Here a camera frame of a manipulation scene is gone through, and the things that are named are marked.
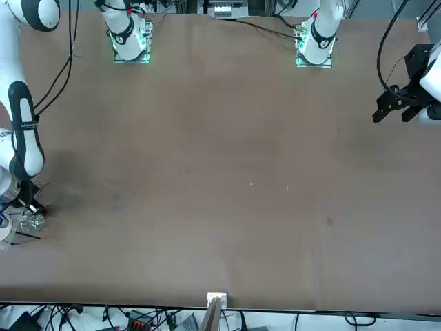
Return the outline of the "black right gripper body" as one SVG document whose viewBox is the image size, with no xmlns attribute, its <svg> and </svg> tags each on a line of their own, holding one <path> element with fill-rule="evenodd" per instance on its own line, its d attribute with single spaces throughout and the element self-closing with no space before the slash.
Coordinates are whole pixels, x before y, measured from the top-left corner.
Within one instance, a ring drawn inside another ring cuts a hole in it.
<svg viewBox="0 0 441 331">
<path fill-rule="evenodd" d="M 39 203 L 36 198 L 41 189 L 31 180 L 21 181 L 18 189 L 19 193 L 15 199 L 15 207 L 25 208 L 33 215 L 45 216 L 45 206 Z"/>
</svg>

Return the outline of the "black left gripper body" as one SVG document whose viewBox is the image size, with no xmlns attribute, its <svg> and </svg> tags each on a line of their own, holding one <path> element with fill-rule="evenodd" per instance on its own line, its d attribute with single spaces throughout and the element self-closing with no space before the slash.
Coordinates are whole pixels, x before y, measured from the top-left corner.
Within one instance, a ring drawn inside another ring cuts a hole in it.
<svg viewBox="0 0 441 331">
<path fill-rule="evenodd" d="M 404 57 L 409 82 L 405 87 L 396 90 L 399 95 L 409 99 L 433 100 L 433 97 L 420 85 L 432 47 L 433 44 L 417 44 Z"/>
</svg>

